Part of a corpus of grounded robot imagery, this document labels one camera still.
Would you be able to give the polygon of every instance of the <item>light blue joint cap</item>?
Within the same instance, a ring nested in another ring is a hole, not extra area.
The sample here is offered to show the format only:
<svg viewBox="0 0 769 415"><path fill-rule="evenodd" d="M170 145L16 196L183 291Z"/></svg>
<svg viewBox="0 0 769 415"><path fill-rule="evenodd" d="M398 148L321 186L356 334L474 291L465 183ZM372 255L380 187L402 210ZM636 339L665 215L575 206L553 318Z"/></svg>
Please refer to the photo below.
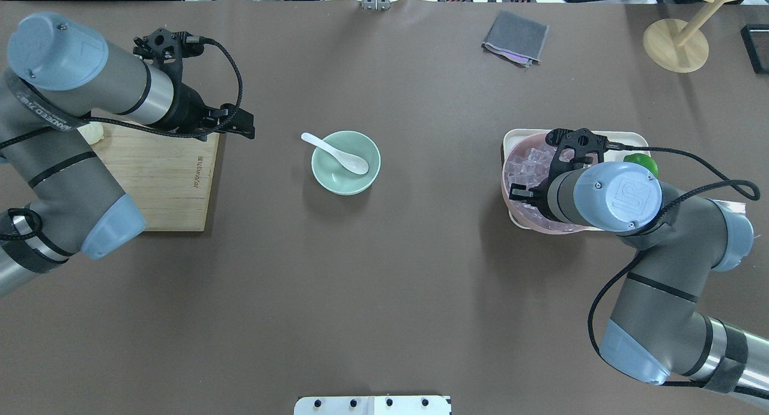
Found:
<svg viewBox="0 0 769 415"><path fill-rule="evenodd" d="M608 161L580 175L574 205L592 226L627 232L649 223L662 205L660 182L636 163Z"/></svg>
<svg viewBox="0 0 769 415"><path fill-rule="evenodd" d="M728 210L718 202L713 203L722 211L723 220L726 221L727 241L722 261L711 271L723 272L739 265L742 258L750 253L753 248L753 225L747 216Z"/></svg>
<svg viewBox="0 0 769 415"><path fill-rule="evenodd" d="M48 90L70 90L98 76L107 64L99 32L57 13L35 13L8 41L8 64L17 76Z"/></svg>
<svg viewBox="0 0 769 415"><path fill-rule="evenodd" d="M662 385L670 376L669 369L611 319L601 341L601 356L613 368L641 382Z"/></svg>
<svg viewBox="0 0 769 415"><path fill-rule="evenodd" d="M131 196L124 194L91 229L80 251L93 260L101 259L143 232L146 225Z"/></svg>

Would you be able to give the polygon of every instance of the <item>white tray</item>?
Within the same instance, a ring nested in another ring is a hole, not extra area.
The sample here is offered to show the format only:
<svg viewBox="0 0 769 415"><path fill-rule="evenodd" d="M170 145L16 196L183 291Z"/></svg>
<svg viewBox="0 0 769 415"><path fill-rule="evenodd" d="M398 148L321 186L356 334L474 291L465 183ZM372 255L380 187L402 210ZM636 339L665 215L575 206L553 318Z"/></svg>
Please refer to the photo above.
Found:
<svg viewBox="0 0 769 415"><path fill-rule="evenodd" d="M505 153L505 161L508 160L508 155L510 155L510 151L513 149L513 147L515 147L515 145L517 145L523 139L528 138L528 136L533 134L547 133L549 131L551 130L536 130L530 128L516 128L515 130L508 131L508 133L505 134L505 138L502 139L502 149ZM612 142L622 142L623 144L633 145L634 147L649 146L649 143L646 141L646 139L644 139L643 136L638 133L630 133L627 131L593 131L593 133L601 134L601 136L607 136L607 138L609 138L609 140ZM622 161L626 155L630 155L632 153L645 153L651 157L651 153L649 153L649 151L607 151L604 153L604 161ZM523 224L516 221L510 211L508 211L508 216L516 226L520 227L521 229L527 229L527 231L531 230L529 227L524 226ZM598 227L588 227L588 229L586 229L586 231L600 230L601 229L598 229Z"/></svg>

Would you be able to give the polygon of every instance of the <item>robotic arm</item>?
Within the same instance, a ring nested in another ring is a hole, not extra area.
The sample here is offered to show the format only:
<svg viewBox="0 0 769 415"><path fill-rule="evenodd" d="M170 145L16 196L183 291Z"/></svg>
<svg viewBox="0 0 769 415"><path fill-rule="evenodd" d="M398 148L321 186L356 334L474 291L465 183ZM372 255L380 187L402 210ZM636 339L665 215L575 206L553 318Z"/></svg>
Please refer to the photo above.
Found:
<svg viewBox="0 0 769 415"><path fill-rule="evenodd" d="M510 198L538 207L550 220L615 232L638 250L616 277L627 275L599 355L646 383L663 385L671 373L681 374L692 380L686 385L732 393L769 410L769 341L696 311L709 273L736 267L750 252L747 218L695 196L697 190L684 193L659 182L640 164L604 162L605 151L637 149L606 136L558 129L546 142L557 147L555 155L571 148L575 157L554 158L538 187L511 185ZM589 166L588 154L599 163ZM750 198L758 199L753 190Z"/></svg>
<svg viewBox="0 0 769 415"><path fill-rule="evenodd" d="M0 216L0 297L83 251L99 259L140 234L145 220L75 128L91 109L123 115L165 136L254 138L239 100L208 108L181 82L181 60L219 43L158 29L136 39L136 56L96 30L55 13L19 23L0 79L0 163L11 163L38 196ZM152 60L152 64L142 62Z"/></svg>

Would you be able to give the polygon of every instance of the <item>wooden stand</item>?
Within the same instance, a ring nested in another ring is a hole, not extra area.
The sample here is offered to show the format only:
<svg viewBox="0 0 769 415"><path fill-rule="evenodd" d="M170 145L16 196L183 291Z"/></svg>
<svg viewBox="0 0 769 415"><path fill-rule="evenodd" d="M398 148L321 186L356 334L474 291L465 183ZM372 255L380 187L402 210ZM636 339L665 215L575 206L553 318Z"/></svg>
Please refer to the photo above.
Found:
<svg viewBox="0 0 769 415"><path fill-rule="evenodd" d="M643 32L643 48L654 62L675 73L699 70L708 60L708 40L700 27L726 2L734 0L703 0L707 2L690 22L662 19Z"/></svg>

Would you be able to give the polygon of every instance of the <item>wooden base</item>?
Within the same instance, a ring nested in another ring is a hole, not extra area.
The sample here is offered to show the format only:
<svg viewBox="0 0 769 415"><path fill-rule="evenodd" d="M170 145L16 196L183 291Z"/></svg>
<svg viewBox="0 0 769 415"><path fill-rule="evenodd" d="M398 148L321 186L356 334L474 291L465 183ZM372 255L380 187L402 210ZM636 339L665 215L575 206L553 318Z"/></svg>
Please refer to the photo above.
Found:
<svg viewBox="0 0 769 415"><path fill-rule="evenodd" d="M643 32L643 48L660 67L675 73L691 73L708 60L708 40L699 30L683 46L676 47L673 43L673 38L686 24L679 19L662 19Z"/></svg>

